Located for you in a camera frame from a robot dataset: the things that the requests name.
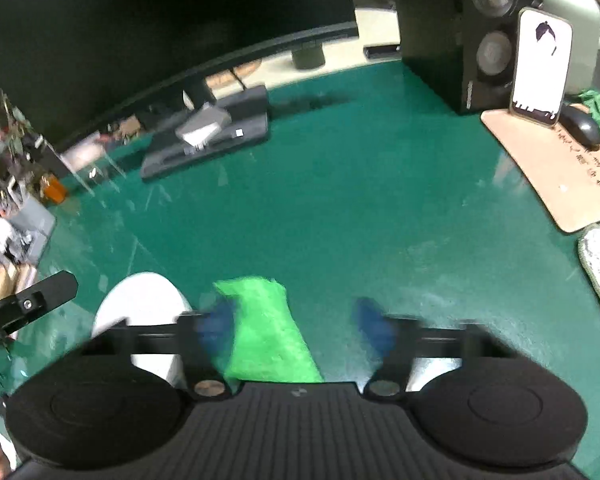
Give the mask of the smartphone with white screen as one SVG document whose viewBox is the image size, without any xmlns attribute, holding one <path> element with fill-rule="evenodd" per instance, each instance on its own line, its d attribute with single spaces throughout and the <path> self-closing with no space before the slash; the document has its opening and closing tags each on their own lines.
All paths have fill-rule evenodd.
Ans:
<svg viewBox="0 0 600 480">
<path fill-rule="evenodd" d="M 532 8 L 518 15 L 512 114 L 553 128 L 562 110 L 572 49 L 572 26 Z"/>
</svg>

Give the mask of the black curved monitor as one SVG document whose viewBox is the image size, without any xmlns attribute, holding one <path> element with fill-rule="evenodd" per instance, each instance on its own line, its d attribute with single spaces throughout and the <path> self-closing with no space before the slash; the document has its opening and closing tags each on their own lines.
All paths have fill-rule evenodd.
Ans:
<svg viewBox="0 0 600 480">
<path fill-rule="evenodd" d="M 0 0 L 0 89 L 68 148 L 204 77 L 357 32 L 353 0 Z"/>
</svg>

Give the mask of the black computer mouse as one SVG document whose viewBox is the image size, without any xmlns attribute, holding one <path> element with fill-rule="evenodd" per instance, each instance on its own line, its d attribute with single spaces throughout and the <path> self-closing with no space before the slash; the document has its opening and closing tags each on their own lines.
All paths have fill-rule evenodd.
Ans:
<svg viewBox="0 0 600 480">
<path fill-rule="evenodd" d="M 592 151 L 600 148 L 600 127 L 584 110 L 564 105 L 560 111 L 559 123 L 584 148 Z"/>
</svg>

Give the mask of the tan cork mouse pad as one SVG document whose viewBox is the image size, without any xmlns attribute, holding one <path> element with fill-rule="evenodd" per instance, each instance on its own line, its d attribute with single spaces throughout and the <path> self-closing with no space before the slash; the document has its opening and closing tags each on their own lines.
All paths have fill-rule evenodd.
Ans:
<svg viewBox="0 0 600 480">
<path fill-rule="evenodd" d="M 506 149 L 565 233 L 600 222 L 600 148 L 588 151 L 562 126 L 553 128 L 487 110 L 483 125 Z"/>
</svg>

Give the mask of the orange jar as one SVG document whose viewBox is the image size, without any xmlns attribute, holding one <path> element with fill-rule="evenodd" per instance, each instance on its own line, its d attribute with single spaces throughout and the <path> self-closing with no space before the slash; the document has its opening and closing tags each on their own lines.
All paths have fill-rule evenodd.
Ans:
<svg viewBox="0 0 600 480">
<path fill-rule="evenodd" d="M 54 174 L 43 174 L 40 180 L 40 195 L 44 200 L 53 204 L 61 204 L 67 197 L 68 191 Z"/>
</svg>

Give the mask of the potted plant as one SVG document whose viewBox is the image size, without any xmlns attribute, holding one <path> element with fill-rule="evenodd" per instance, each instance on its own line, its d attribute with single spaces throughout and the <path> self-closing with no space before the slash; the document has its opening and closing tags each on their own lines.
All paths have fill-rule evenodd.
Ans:
<svg viewBox="0 0 600 480">
<path fill-rule="evenodd" d="M 0 144 L 8 149 L 12 158 L 28 158 L 32 140 L 32 128 L 23 114 L 14 107 L 6 94 L 0 96 Z"/>
</svg>

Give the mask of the black speaker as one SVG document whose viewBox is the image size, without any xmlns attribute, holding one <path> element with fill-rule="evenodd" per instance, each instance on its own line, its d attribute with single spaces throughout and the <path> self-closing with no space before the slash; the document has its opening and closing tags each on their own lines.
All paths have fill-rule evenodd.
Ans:
<svg viewBox="0 0 600 480">
<path fill-rule="evenodd" d="M 458 114 L 509 106 L 518 15 L 543 0 L 396 0 L 403 62 Z"/>
</svg>

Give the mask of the round wooden coaster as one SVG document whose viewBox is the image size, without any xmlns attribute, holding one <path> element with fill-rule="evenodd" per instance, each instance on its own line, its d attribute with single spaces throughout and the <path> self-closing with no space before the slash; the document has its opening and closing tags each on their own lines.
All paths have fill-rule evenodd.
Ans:
<svg viewBox="0 0 600 480">
<path fill-rule="evenodd" d="M 253 74 L 260 67 L 261 63 L 261 60 L 257 60 L 235 66 L 230 70 L 223 70 L 222 72 L 208 76 L 206 83 L 212 90 L 224 88 L 229 84 L 234 84 L 234 82 L 239 84 L 244 78 Z"/>
</svg>

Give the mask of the grey desk organizer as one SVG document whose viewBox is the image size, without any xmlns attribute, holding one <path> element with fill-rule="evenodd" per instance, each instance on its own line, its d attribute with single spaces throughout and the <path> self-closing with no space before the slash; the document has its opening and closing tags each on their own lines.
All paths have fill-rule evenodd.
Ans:
<svg viewBox="0 0 600 480">
<path fill-rule="evenodd" d="M 36 266 L 50 240 L 55 216 L 29 195 L 6 216 L 0 215 L 0 260 Z"/>
</svg>

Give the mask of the green cleaning cloth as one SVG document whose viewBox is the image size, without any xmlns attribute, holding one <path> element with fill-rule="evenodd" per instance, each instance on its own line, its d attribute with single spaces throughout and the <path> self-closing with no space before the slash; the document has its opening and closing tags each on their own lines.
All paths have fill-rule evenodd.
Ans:
<svg viewBox="0 0 600 480">
<path fill-rule="evenodd" d="M 227 379 L 298 384 L 324 380 L 290 312 L 282 284 L 246 276 L 218 281 L 214 288 L 236 304 L 233 348 L 224 366 Z"/>
</svg>

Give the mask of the grey notepad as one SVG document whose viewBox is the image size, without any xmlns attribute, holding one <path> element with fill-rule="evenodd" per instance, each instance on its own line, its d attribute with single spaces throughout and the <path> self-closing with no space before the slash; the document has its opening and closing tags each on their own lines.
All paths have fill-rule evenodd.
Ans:
<svg viewBox="0 0 600 480">
<path fill-rule="evenodd" d="M 207 103 L 179 125 L 175 129 L 175 134 L 193 148 L 204 148 L 231 121 L 232 118 L 227 110 Z"/>
</svg>

